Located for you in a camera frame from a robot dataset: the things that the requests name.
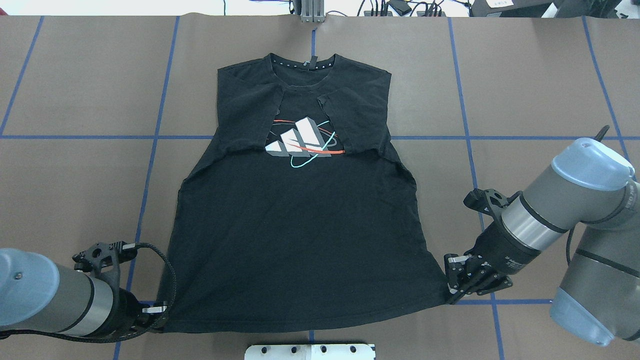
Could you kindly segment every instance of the black t-shirt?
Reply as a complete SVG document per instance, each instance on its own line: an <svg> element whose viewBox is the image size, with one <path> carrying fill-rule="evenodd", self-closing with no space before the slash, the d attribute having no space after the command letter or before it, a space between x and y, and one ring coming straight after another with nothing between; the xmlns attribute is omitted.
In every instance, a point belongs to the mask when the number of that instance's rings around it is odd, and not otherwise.
<svg viewBox="0 0 640 360"><path fill-rule="evenodd" d="M338 54L308 66L218 71L218 129L178 196L166 332L332 329L444 303L390 143L391 74Z"/></svg>

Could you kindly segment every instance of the orange stripe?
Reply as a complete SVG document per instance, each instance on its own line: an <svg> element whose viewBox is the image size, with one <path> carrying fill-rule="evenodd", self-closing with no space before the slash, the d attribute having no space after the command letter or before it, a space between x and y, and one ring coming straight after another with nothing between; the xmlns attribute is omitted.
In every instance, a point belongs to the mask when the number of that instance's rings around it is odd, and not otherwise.
<svg viewBox="0 0 640 360"><path fill-rule="evenodd" d="M344 151L344 150L335 150L335 151L330 151L330 150L315 150L315 149L309 149L308 147L304 147L304 146L298 146L298 145L295 145L295 144L292 144L292 143L287 143L287 144L288 144L288 145L291 145L291 146L295 146L295 147L297 147L297 148L299 148L299 149L306 150L306 151L308 151L308 152L314 152L314 153L316 153L316 154L344 154L344 153L345 153L345 151Z"/></svg>

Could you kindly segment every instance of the blue plastic cover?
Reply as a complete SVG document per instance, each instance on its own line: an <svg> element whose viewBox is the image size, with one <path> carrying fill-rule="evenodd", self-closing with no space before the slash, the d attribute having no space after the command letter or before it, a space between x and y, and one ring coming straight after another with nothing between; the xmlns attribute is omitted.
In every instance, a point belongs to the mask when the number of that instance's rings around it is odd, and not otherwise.
<svg viewBox="0 0 640 360"><path fill-rule="evenodd" d="M551 162L563 178L585 188L615 191L634 175L634 167L617 152L592 138L579 138Z"/></svg>
<svg viewBox="0 0 640 360"><path fill-rule="evenodd" d="M549 313L558 325L584 341L605 347L614 338L605 325L561 288Z"/></svg>
<svg viewBox="0 0 640 360"><path fill-rule="evenodd" d="M0 326L27 320L49 304L60 273L49 258L18 249L0 249Z"/></svg>

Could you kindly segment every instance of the neckline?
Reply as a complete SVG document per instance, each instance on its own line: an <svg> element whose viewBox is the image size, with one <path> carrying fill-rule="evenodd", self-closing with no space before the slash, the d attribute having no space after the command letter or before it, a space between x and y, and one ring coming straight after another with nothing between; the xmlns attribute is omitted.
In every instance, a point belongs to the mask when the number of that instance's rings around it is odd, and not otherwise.
<svg viewBox="0 0 640 360"><path fill-rule="evenodd" d="M332 78L333 73L335 72L336 66L338 66L338 64L341 62L340 55L338 55L338 54L333 54L331 57L329 57L326 60L317 61L315 69L321 70L321 69L329 68L327 75L325 75L322 79L320 79L315 84L311 84L311 85L292 85L292 84L289 84L286 81L284 81L282 78L280 78L276 74L275 69L273 68L273 66L274 65L278 65L278 66L288 65L287 66L288 68L304 70L305 66L308 66L308 65L304 65L304 63L301 63L301 62L298 62L298 61L285 59L285 58L283 58L281 56L278 56L278 55L276 55L274 53L269 53L267 56L264 57L264 59L265 59L266 65L268 66L268 71L271 74L271 77L274 78L280 85L282 85L282 87L284 87L286 89L289 89L289 90L294 90L294 91L313 90L313 89L319 88L320 86L324 85L325 82L327 82L330 78Z"/></svg>

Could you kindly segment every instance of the graphic print on shirt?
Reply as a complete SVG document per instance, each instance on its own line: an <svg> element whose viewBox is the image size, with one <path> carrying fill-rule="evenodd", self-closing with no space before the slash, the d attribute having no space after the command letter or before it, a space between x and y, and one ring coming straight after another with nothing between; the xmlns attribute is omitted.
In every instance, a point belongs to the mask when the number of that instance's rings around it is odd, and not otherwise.
<svg viewBox="0 0 640 360"><path fill-rule="evenodd" d="M298 121L276 119L271 125L264 150L272 156L291 157L291 167L303 167L312 160L344 154L344 148L330 121L316 124L305 117ZM294 158L309 158L295 165Z"/></svg>

